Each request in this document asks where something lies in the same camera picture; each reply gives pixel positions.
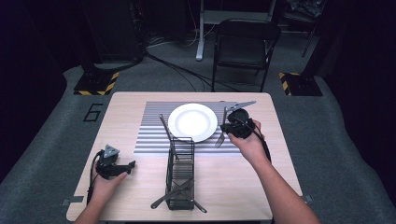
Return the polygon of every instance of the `dish rack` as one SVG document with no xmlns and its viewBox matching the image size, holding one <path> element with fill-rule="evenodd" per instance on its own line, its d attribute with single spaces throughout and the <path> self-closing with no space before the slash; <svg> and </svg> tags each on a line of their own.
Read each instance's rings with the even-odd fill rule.
<svg viewBox="0 0 396 224">
<path fill-rule="evenodd" d="M 171 144 L 175 147 L 178 160 L 174 151 L 169 149 L 168 165 L 166 172 L 165 193 L 179 188 L 184 183 L 191 183 L 180 191 L 178 195 L 166 200 L 170 210 L 192 210 L 194 208 L 194 150 L 195 144 L 189 137 L 173 137 Z"/>
</svg>

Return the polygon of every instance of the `forearm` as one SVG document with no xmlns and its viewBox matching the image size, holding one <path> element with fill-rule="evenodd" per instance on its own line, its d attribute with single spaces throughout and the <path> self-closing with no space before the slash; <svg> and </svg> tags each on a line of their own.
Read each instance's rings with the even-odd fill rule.
<svg viewBox="0 0 396 224">
<path fill-rule="evenodd" d="M 105 207 L 104 203 L 96 203 L 90 201 L 87 207 L 82 211 L 82 213 L 78 216 L 75 224 L 96 224 L 99 221 L 99 216 L 101 215 L 103 209 Z"/>
<path fill-rule="evenodd" d="M 276 223 L 319 223 L 316 215 L 269 162 L 253 165 Z"/>
</svg>

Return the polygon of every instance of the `person's right hand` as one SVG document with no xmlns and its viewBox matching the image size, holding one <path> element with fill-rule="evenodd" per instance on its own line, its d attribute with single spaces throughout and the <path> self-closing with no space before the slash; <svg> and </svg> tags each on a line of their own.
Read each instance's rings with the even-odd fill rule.
<svg viewBox="0 0 396 224">
<path fill-rule="evenodd" d="M 113 195 L 116 187 L 120 184 L 120 182 L 128 175 L 126 172 L 112 178 L 111 180 L 102 178 L 96 172 L 96 163 L 93 169 L 93 178 L 95 178 L 93 183 L 93 194 L 91 201 L 95 201 L 96 203 L 106 204 L 111 196 Z"/>
<path fill-rule="evenodd" d="M 256 124 L 255 132 L 260 134 L 259 129 L 262 125 L 257 120 L 253 120 L 253 122 Z M 248 162 L 250 162 L 251 165 L 254 166 L 255 164 L 258 164 L 260 162 L 268 161 L 262 147 L 262 141 L 255 133 L 252 133 L 246 139 L 237 138 L 231 133 L 229 133 L 228 136 L 230 138 L 230 141 L 234 145 L 239 147 L 242 155 Z"/>
</svg>

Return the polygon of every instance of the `metal fork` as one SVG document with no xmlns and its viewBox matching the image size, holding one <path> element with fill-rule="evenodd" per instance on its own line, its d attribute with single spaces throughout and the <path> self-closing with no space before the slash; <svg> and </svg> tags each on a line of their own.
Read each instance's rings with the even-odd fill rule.
<svg viewBox="0 0 396 224">
<path fill-rule="evenodd" d="M 223 114 L 223 122 L 222 122 L 222 124 L 225 123 L 225 117 L 226 116 L 227 116 L 227 107 L 224 106 L 224 114 Z M 220 147 L 221 144 L 224 142 L 224 139 L 225 139 L 224 132 L 223 132 L 223 130 L 221 130 L 220 137 L 219 137 L 218 141 L 216 142 L 215 147 Z"/>
</svg>

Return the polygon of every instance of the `black and white striped mat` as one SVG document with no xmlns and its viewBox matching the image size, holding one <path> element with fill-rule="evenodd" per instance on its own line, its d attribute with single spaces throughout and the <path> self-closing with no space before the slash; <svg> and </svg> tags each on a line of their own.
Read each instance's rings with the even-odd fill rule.
<svg viewBox="0 0 396 224">
<path fill-rule="evenodd" d="M 169 140 L 161 123 L 160 114 L 163 114 L 163 118 L 167 123 L 173 110 L 181 105 L 190 103 L 206 105 L 212 109 L 218 117 L 218 125 L 222 123 L 224 106 L 230 107 L 236 104 L 236 102 L 147 102 L 134 152 L 168 153 Z M 215 147 L 220 133 L 221 129 L 218 126 L 215 133 L 208 139 L 195 143 L 195 153 L 239 153 L 239 149 L 230 142 L 226 134 L 221 147 Z"/>
</svg>

